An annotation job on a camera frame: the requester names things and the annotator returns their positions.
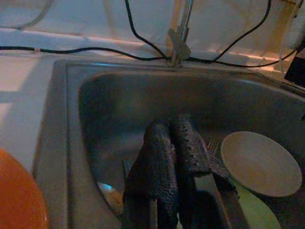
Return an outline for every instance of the sink basin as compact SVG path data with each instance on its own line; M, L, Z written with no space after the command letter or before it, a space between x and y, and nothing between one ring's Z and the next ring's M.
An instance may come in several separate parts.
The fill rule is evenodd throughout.
M178 113L190 113L207 142L221 142L235 131L270 137L305 172L305 92L300 89L253 73L59 61L34 169L51 229L119 229L96 181L123 191L122 160L135 159L151 121ZM290 197L260 198L283 229L300 229L304 192L303 184Z

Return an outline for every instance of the orange bowl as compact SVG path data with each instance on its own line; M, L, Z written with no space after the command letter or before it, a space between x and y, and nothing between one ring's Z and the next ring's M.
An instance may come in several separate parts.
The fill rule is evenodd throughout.
M0 149L0 229L47 228L47 208L35 180Z

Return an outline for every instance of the faucet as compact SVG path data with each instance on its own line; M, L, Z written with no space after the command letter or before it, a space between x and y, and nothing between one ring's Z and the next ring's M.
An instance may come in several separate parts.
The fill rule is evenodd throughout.
M185 1L181 24L178 26L177 32L174 32L173 29L169 30L169 35L174 46L170 62L172 67L181 65L181 60L187 59L191 54L190 48L186 45L186 39L189 31L188 24L193 8L193 3L194 0Z

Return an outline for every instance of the green plate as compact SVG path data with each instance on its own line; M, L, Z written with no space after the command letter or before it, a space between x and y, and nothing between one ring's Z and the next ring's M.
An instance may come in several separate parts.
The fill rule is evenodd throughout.
M251 229L281 229L270 208L246 188L232 182L238 191L239 204Z

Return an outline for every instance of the black cable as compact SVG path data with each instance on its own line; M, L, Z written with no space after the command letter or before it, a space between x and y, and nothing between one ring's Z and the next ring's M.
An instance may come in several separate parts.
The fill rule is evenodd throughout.
M133 21L132 21L132 13L131 13L131 10L130 10L130 5L129 5L129 1L128 0L125 0L125 5L126 5L126 9L127 9L127 14L128 14L128 19L129 19L129 24L130 24L130 27L131 27L131 30L134 34L134 36L136 38L138 38L139 40L143 41L144 43L150 45L151 47L153 47L158 53L161 54L161 56L164 58L164 59L168 59L168 57L157 47L155 46L153 43L151 43L150 41L146 40L145 38L141 37L137 31L135 30L134 28L134 24L133 24Z
M35 48L25 47L25 46L0 46L0 50L35 51ZM124 56L128 56L128 57L134 58L136 60L140 60L140 61L155 61L155 60L165 59L164 57L151 57L151 58L139 57L139 56L134 56L134 55L131 55L129 53L122 52L122 51L119 51L119 50L116 50L116 49L109 49L109 48L102 48L102 47L86 47L86 48L70 49L70 50L39 49L40 52L55 53L55 54L71 54L71 53L76 53L76 52L93 51L93 50L114 52L114 53L118 53L118 54L121 54L121 55L124 55Z
M288 57L290 57L292 54L294 54L296 52L296 50L293 50L292 52L290 52L288 55L284 56L282 58L282 61L287 59ZM190 62L201 62L201 63L206 63L206 61L209 60L202 60L199 58L195 58L195 57L190 57L188 59L186 59L187 61ZM259 65L241 65L241 64L234 64L234 63L226 63L226 62L222 62L222 61L215 61L214 63L218 63L218 64L222 64L222 65L227 65L227 66L232 66L232 67L238 67L238 68L259 68L259 67L266 67L266 66L270 66L276 63L279 63L280 61L274 61L271 63L265 63L265 64L259 64Z
M201 60L201 62L203 63L214 63L217 60L219 60L225 53L227 53L229 51L229 49L231 49L236 43L238 43L242 38L244 38L245 36L249 35L250 33L252 33L253 31L257 30L267 19L269 13L270 13L270 9L271 9L271 0L268 0L268 6L267 6L267 10L266 13L263 17L263 19L252 29L250 29L248 32L244 33L242 36L240 36L239 38L237 38L232 44L230 44L221 54L219 54L216 58L214 58L213 60L204 60L204 59L199 59L196 58L198 61Z

